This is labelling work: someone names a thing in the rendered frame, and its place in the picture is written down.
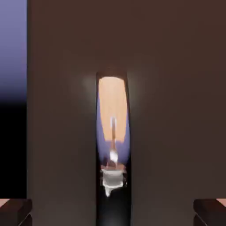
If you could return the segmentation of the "dark brown cabinet door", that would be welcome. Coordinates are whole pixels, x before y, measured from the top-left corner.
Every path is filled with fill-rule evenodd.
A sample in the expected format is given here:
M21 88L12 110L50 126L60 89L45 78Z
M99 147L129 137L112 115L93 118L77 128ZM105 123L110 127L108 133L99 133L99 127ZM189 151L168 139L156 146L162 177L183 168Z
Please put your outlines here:
M226 0L30 0L34 226L95 226L96 73L125 70L132 226L193 226L226 198Z

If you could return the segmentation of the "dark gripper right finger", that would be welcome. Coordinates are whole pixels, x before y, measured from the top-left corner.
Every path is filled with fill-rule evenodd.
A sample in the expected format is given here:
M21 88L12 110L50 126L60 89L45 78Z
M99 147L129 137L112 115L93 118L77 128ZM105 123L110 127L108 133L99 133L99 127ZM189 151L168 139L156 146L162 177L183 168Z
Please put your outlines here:
M193 226L226 226L226 198L196 199Z

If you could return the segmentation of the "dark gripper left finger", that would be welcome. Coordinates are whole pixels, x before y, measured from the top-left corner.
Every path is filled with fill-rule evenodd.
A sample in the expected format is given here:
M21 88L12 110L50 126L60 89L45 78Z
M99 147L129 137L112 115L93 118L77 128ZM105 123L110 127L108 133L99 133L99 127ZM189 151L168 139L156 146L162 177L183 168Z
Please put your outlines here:
M32 226L31 199L2 199L0 226Z

